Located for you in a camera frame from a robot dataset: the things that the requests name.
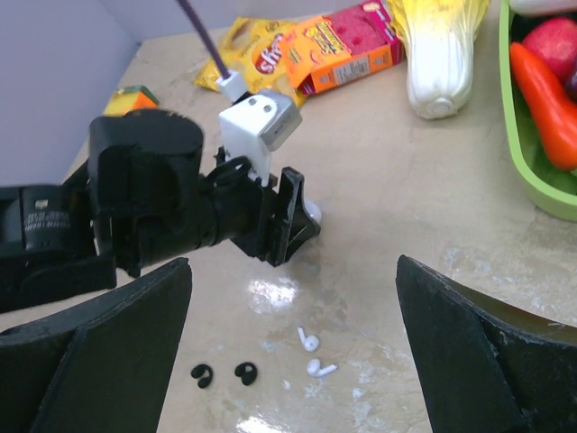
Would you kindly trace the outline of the white earbud charging case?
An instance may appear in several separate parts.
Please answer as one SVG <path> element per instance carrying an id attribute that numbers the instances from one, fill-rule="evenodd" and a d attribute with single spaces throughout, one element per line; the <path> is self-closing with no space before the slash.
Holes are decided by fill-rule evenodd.
<path id="1" fill-rule="evenodd" d="M 304 208 L 308 215 L 320 225 L 322 221 L 322 211 L 320 207 L 309 198 L 305 198 Z"/>

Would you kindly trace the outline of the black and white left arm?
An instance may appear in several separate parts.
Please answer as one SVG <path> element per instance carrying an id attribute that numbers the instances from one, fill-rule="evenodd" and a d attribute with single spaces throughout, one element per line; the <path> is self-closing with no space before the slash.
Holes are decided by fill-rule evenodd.
<path id="1" fill-rule="evenodd" d="M 160 109 L 99 116 L 87 160 L 60 184 L 1 190 L 1 310 L 112 289 L 173 257 L 231 241 L 273 266 L 319 235 L 303 175 L 253 177 L 247 152 L 219 150 L 200 170 L 204 135 Z"/>

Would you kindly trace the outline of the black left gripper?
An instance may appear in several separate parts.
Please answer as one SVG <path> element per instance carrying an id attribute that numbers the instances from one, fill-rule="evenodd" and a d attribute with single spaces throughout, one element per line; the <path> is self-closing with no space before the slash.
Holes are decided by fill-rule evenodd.
<path id="1" fill-rule="evenodd" d="M 225 157 L 224 147 L 219 147 L 211 171 L 218 243 L 229 240 L 247 256 L 280 266 L 319 236 L 320 223 L 306 210 L 302 173 L 283 168 L 276 194 L 277 176 L 271 174 L 268 185 L 262 186 L 261 178 L 250 177 L 252 163 L 246 156 L 229 161 Z"/>

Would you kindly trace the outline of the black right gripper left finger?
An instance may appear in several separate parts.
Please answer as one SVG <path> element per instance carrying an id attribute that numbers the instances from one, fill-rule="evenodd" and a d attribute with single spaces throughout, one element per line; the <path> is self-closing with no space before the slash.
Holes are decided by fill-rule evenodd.
<path id="1" fill-rule="evenodd" d="M 2 332 L 1 430 L 156 431 L 191 293 L 178 258 Z"/>

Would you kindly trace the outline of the white earbud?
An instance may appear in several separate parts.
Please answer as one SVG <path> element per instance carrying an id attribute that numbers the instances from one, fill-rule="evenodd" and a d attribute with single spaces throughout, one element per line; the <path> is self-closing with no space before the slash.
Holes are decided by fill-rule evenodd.
<path id="1" fill-rule="evenodd" d="M 311 359 L 307 364 L 307 374 L 314 378 L 323 378 L 336 370 L 336 364 L 322 366 L 322 363 L 318 358 Z"/>
<path id="2" fill-rule="evenodd" d="M 315 352 L 320 346 L 320 341 L 316 335 L 308 335 L 303 327 L 298 327 L 298 338 L 301 345 L 308 353 Z"/>

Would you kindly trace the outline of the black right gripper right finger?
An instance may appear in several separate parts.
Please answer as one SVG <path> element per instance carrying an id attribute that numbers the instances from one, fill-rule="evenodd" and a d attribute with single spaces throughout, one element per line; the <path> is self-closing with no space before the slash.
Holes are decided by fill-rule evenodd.
<path id="1" fill-rule="evenodd" d="M 434 432 L 574 432 L 576 329 L 398 258 L 396 287 Z"/>

